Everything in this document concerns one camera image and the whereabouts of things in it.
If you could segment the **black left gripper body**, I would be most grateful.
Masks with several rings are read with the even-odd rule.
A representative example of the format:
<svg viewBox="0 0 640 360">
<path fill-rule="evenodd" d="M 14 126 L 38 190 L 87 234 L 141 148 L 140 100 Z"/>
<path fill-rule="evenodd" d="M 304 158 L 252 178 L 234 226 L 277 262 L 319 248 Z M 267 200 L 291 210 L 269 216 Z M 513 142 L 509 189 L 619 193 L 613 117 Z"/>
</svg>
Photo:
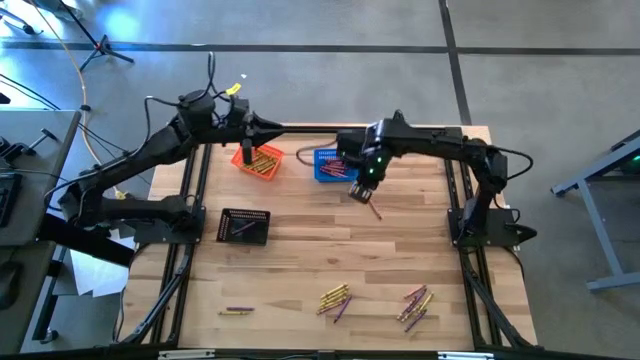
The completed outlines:
<svg viewBox="0 0 640 360">
<path fill-rule="evenodd" d="M 241 143 L 244 139 L 252 138 L 256 133 L 252 114 L 233 115 L 226 119 L 215 120 L 214 129 L 214 142 L 217 144 Z"/>
</svg>

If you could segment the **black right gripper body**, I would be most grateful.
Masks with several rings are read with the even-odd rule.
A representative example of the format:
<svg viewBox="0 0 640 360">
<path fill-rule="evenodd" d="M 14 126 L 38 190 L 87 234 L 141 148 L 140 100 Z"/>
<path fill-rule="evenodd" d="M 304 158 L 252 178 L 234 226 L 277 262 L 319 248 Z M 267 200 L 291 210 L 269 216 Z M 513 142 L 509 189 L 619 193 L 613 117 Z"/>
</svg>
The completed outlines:
<svg viewBox="0 0 640 360">
<path fill-rule="evenodd" d="M 386 176 L 391 152 L 383 147 L 385 122 L 380 120 L 364 129 L 341 130 L 337 134 L 337 152 L 351 168 L 359 171 L 357 183 L 376 189 Z"/>
</svg>

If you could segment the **orange plastic basket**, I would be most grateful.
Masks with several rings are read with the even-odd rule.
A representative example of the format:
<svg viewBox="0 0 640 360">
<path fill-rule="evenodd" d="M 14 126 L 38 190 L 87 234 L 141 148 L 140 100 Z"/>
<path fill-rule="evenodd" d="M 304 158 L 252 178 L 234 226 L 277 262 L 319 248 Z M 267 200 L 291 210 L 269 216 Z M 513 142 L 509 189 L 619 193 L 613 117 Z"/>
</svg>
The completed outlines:
<svg viewBox="0 0 640 360">
<path fill-rule="evenodd" d="M 245 165 L 243 163 L 243 160 L 242 160 L 242 149 L 241 148 L 238 148 L 236 150 L 236 153 L 234 154 L 234 156 L 233 156 L 233 158 L 231 160 L 231 163 L 234 166 L 236 166 L 237 168 L 239 168 L 240 170 L 242 170 L 242 171 L 244 171 L 244 172 L 246 172 L 248 174 L 254 175 L 254 176 L 256 176 L 256 177 L 258 177 L 260 179 L 266 180 L 266 181 L 271 181 L 275 177 L 278 169 L 280 168 L 280 166 L 282 164 L 282 160 L 284 158 L 284 153 L 281 150 L 279 150 L 279 149 L 277 149 L 275 147 L 272 147 L 270 145 L 262 145 L 262 146 L 260 146 L 258 148 L 254 148 L 253 149 L 253 157 L 258 155 L 258 154 L 264 154 L 264 155 L 266 155 L 266 156 L 268 156 L 270 158 L 274 158 L 277 161 L 277 164 L 268 172 L 258 173 L 256 171 L 252 170 L 249 167 L 249 165 Z"/>
</svg>

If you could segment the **blue plastic basket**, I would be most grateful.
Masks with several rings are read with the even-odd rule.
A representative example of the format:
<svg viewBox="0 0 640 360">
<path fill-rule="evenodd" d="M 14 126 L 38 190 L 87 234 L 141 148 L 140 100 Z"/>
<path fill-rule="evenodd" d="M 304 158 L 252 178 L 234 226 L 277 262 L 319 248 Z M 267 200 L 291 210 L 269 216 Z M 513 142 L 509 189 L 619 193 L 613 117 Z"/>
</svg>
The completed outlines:
<svg viewBox="0 0 640 360">
<path fill-rule="evenodd" d="M 330 182 L 351 182 L 355 180 L 358 176 L 358 170 L 346 165 L 346 163 L 338 156 L 335 149 L 315 149 L 314 150 L 314 178 L 320 183 L 330 183 Z M 320 167 L 325 164 L 325 161 L 328 159 L 339 159 L 342 160 L 347 170 L 346 173 L 352 174 L 352 178 L 340 179 L 334 178 L 332 176 L 328 176 L 320 171 Z"/>
</svg>

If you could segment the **black plastic basket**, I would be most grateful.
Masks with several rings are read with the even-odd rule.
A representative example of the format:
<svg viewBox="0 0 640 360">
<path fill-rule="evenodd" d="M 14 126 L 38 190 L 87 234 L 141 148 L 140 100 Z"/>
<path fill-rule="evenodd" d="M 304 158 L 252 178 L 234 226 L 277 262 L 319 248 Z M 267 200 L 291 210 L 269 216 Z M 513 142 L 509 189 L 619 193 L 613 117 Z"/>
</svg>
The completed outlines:
<svg viewBox="0 0 640 360">
<path fill-rule="evenodd" d="M 251 246 L 265 246 L 268 239 L 271 213 L 263 210 L 224 208 L 219 221 L 217 242 Z M 256 222 L 243 232 L 231 233 L 241 226 Z"/>
</svg>

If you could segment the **black tripod stand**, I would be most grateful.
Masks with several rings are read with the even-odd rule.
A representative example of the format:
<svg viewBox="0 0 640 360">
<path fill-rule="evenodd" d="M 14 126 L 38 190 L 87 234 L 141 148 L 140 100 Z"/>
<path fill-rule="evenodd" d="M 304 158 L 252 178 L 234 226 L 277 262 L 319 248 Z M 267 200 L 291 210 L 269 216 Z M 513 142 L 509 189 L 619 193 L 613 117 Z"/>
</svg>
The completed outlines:
<svg viewBox="0 0 640 360">
<path fill-rule="evenodd" d="M 109 37 L 104 34 L 102 38 L 97 41 L 91 33 L 87 30 L 87 28 L 81 23 L 76 14 L 71 10 L 71 8 L 64 3 L 63 0 L 58 0 L 60 6 L 66 11 L 66 13 L 73 19 L 74 23 L 80 28 L 82 33 L 87 37 L 87 39 L 92 44 L 92 52 L 90 55 L 84 60 L 84 62 L 79 67 L 80 72 L 83 72 L 85 68 L 89 65 L 92 60 L 103 56 L 111 56 L 117 59 L 123 60 L 125 62 L 134 64 L 135 60 L 125 56 L 121 53 L 116 52 L 112 46 Z"/>
</svg>

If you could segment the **black desk support beam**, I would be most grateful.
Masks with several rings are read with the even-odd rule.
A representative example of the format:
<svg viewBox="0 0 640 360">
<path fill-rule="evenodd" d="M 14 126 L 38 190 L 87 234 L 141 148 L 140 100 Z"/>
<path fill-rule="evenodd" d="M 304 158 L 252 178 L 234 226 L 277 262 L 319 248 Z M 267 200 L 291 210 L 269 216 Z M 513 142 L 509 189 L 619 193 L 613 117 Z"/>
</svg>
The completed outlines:
<svg viewBox="0 0 640 360">
<path fill-rule="evenodd" d="M 50 241 L 100 260 L 129 267 L 134 250 L 105 236 L 68 224 L 51 214 L 45 214 L 37 239 Z"/>
</svg>

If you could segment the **grey desk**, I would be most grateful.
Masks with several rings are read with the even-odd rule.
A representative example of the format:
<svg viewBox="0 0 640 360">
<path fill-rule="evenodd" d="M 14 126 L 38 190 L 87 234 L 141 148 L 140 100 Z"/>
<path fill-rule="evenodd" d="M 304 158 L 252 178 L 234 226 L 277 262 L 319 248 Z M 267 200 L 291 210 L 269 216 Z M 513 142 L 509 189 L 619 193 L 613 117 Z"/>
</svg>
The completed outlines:
<svg viewBox="0 0 640 360">
<path fill-rule="evenodd" d="M 0 110 L 0 137 L 36 145 L 33 155 L 13 161 L 23 179 L 9 222 L 0 228 L 0 264 L 21 266 L 17 299 L 0 309 L 0 356 L 20 351 L 47 276 L 55 245 L 37 239 L 47 214 L 44 196 L 58 183 L 79 121 L 77 111 Z"/>
</svg>

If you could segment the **black desk clamp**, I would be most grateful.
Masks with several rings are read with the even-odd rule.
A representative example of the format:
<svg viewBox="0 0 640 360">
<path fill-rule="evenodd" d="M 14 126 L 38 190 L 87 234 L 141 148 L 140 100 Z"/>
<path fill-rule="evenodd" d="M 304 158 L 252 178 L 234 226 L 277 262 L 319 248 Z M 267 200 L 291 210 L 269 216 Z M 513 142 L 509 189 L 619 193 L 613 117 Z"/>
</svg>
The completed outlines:
<svg viewBox="0 0 640 360">
<path fill-rule="evenodd" d="M 41 129 L 41 133 L 42 135 L 31 144 L 25 144 L 21 142 L 10 143 L 4 137 L 0 136 L 0 159 L 8 164 L 11 164 L 14 160 L 22 155 L 35 155 L 35 148 L 45 139 L 58 141 L 58 138 L 52 132 L 45 128 Z"/>
</svg>

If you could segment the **grey metal table legs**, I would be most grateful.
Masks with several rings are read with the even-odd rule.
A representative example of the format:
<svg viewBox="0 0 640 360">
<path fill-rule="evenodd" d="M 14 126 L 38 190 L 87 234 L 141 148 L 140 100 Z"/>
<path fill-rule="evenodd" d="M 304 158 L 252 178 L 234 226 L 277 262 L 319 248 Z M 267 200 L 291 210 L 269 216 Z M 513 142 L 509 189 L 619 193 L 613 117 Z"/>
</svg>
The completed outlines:
<svg viewBox="0 0 640 360">
<path fill-rule="evenodd" d="M 603 250 L 611 275 L 588 281 L 589 291 L 596 292 L 629 285 L 640 285 L 640 271 L 626 272 L 617 256 L 606 228 L 606 219 L 598 208 L 591 186 L 597 182 L 640 181 L 640 129 L 615 143 L 601 158 L 580 170 L 568 180 L 551 187 L 556 197 L 578 190 L 587 209 L 596 236 Z"/>
</svg>

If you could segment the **black keyboard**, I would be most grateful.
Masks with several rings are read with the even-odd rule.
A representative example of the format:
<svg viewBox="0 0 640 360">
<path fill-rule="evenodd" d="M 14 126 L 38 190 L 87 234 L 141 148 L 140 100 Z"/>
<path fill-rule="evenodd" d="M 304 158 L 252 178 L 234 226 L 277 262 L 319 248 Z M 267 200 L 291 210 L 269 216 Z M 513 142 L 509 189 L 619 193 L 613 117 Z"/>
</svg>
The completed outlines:
<svg viewBox="0 0 640 360">
<path fill-rule="evenodd" d="M 23 176 L 17 173 L 0 174 L 0 228 L 8 225 Z"/>
</svg>

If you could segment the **silver metal bracket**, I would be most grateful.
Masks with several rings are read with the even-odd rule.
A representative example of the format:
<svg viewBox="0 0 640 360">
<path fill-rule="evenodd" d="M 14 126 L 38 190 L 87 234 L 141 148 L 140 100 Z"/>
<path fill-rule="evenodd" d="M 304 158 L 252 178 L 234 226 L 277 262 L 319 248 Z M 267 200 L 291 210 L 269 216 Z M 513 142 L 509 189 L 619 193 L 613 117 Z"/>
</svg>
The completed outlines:
<svg viewBox="0 0 640 360">
<path fill-rule="evenodd" d="M 439 351 L 438 360 L 495 360 L 493 353 Z"/>
</svg>

